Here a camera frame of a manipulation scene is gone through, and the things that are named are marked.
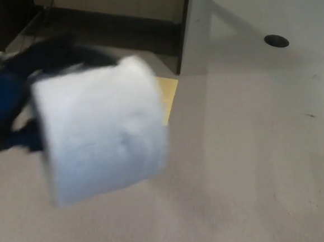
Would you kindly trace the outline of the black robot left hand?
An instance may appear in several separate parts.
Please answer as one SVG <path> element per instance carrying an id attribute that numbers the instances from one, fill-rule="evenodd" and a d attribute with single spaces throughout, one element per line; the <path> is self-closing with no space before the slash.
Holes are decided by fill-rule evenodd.
<path id="1" fill-rule="evenodd" d="M 41 40 L 26 50 L 0 61 L 0 151 L 15 146 L 42 151 L 36 120 L 12 130 L 13 122 L 30 98 L 30 76 L 36 72 L 56 75 L 74 65 L 82 69 L 115 66 L 117 57 L 80 45 L 71 34 Z"/>

